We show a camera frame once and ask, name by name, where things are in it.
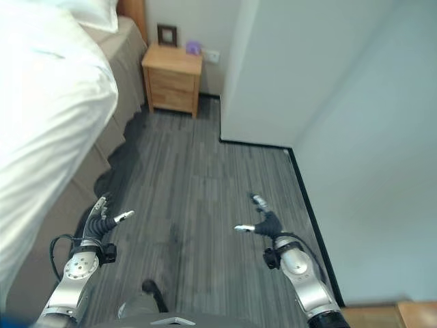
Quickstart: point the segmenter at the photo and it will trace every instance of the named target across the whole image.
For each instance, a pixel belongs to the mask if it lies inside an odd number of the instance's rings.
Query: wooden furniture
[[[435,328],[437,302],[341,309],[351,328]]]
[[[406,328],[437,327],[437,302],[399,302],[397,309]]]
[[[147,29],[145,25],[145,1],[118,0],[117,15],[130,17],[137,25],[144,42],[147,44]]]
[[[149,110],[184,111],[197,117],[202,57],[185,49],[153,44],[141,62]]]

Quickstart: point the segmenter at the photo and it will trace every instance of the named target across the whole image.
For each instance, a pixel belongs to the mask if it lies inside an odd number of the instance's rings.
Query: white pillow
[[[79,24],[115,33],[118,30],[118,0],[40,0],[69,10]]]

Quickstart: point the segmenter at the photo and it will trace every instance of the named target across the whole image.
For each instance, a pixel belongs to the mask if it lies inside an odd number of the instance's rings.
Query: floor
[[[115,209],[136,215],[110,237],[118,259],[103,267],[85,327],[115,318],[148,277],[171,311],[306,327],[290,282],[264,264],[270,241],[233,231],[260,220],[247,197],[254,191],[321,259],[290,158],[276,148],[219,143],[219,100],[200,98],[199,105],[196,120],[171,111],[134,119],[126,173],[112,184]]]

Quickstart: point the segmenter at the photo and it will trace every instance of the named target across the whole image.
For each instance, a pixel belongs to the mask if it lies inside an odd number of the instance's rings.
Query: black knob
[[[267,267],[271,269],[279,269],[281,266],[281,262],[279,260],[279,256],[276,251],[271,248],[267,248],[264,250],[263,254],[264,262],[267,264]]]

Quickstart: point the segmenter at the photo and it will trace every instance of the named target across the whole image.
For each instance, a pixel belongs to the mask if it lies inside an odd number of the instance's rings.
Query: white duvet
[[[0,0],[0,307],[40,224],[112,116],[117,86],[69,12]]]

